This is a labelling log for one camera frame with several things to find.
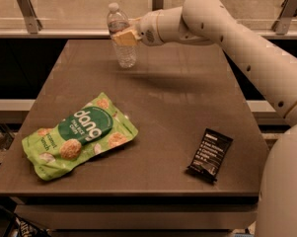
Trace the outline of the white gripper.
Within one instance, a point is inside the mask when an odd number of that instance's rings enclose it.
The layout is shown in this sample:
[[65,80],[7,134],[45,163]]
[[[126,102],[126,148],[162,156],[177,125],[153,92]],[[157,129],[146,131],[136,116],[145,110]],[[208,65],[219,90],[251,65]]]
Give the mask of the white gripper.
[[152,11],[137,18],[134,26],[111,32],[111,39],[119,46],[136,46],[142,41],[148,46],[162,45],[158,33],[158,17],[160,11]]

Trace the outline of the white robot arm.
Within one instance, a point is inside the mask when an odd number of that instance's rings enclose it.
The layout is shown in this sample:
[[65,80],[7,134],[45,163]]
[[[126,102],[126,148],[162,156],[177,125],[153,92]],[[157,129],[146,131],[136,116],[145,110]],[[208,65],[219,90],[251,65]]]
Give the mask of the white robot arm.
[[112,35],[119,45],[218,44],[290,125],[268,153],[255,237],[297,237],[297,58],[237,21],[220,0],[185,0]]

